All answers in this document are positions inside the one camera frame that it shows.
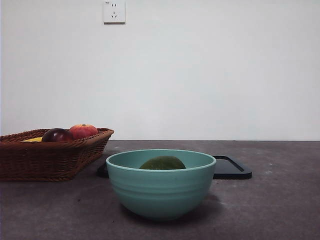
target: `apple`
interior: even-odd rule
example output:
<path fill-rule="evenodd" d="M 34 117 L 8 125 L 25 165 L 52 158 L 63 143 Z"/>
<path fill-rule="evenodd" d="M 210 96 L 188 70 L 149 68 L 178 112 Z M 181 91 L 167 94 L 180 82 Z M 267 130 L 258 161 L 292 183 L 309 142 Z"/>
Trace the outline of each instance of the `apple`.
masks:
<path fill-rule="evenodd" d="M 73 139 L 83 139 L 98 134 L 98 129 L 90 124 L 77 124 L 69 129 L 72 133 Z"/>
<path fill-rule="evenodd" d="M 53 128 L 42 136 L 42 142 L 71 142 L 74 138 L 72 133 L 63 128 Z"/>

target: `woven basket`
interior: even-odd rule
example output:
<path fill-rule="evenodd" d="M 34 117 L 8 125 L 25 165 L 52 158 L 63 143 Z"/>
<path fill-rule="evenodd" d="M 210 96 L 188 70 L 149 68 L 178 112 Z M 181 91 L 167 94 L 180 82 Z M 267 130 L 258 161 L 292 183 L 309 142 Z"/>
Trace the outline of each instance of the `woven basket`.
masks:
<path fill-rule="evenodd" d="M 101 157 L 114 133 L 98 134 L 71 142 L 21 142 L 42 137 L 49 129 L 0 136 L 0 181 L 62 182 L 73 179 L 86 165 Z"/>

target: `ceramic bowl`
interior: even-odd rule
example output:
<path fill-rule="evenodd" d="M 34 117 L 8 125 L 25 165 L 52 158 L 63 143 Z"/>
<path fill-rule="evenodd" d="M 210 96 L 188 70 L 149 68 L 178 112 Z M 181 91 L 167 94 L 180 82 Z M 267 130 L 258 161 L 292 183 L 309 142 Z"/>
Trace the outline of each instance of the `ceramic bowl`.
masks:
<path fill-rule="evenodd" d="M 158 156 L 179 158 L 186 169 L 139 169 Z M 119 201 L 130 211 L 155 221 L 179 218 L 197 207 L 213 180 L 216 159 L 178 149 L 141 149 L 106 159 L 109 179 Z"/>

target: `avocado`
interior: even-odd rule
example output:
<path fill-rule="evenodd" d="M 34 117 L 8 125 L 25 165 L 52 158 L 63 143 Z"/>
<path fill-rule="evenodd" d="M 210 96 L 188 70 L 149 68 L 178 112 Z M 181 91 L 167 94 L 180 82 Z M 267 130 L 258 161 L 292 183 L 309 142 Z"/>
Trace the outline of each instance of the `avocado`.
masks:
<path fill-rule="evenodd" d="M 175 156 L 156 156 L 146 161 L 140 169 L 173 170 L 185 169 L 183 162 Z"/>

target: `electrical socket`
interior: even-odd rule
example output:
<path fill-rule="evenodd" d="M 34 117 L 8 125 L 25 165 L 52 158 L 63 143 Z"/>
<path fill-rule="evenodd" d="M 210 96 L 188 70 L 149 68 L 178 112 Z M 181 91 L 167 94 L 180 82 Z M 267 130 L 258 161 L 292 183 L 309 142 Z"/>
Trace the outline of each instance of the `electrical socket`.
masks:
<path fill-rule="evenodd" d="M 126 23 L 126 2 L 124 0 L 110 0 L 103 3 L 104 24 Z"/>

